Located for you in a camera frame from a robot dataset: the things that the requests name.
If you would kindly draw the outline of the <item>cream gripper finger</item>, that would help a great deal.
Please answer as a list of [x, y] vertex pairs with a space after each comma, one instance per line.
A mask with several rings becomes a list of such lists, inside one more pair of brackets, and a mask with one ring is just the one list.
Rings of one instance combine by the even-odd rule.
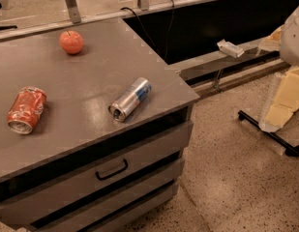
[[258, 48], [265, 51], [279, 51], [282, 27], [278, 27], [273, 33], [265, 37], [259, 44]]
[[299, 66], [292, 66], [285, 73], [274, 74], [258, 125], [263, 131], [276, 132], [284, 127], [298, 109]]

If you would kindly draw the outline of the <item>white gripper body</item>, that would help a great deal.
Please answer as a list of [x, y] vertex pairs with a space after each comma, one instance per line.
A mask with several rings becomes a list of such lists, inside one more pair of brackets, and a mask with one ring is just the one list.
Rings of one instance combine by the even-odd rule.
[[282, 26], [280, 57], [291, 66], [299, 66], [299, 6]]

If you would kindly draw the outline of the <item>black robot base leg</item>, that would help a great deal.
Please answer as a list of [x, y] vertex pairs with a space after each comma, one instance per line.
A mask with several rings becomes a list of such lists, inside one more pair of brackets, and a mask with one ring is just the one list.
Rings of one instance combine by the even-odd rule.
[[[245, 113], [244, 111], [240, 110], [238, 112], [238, 118], [240, 121], [246, 120], [248, 121], [251, 125], [253, 125], [255, 128], [259, 130], [259, 125], [258, 121], [255, 120], [253, 117], [251, 117], [249, 114]], [[299, 158], [299, 145], [292, 146], [285, 140], [283, 140], [281, 137], [276, 135], [274, 132], [266, 132], [265, 133], [267, 136], [269, 136], [271, 139], [276, 141], [278, 144], [280, 144], [282, 147], [285, 148], [284, 153], [288, 157], [294, 157], [294, 158]]]

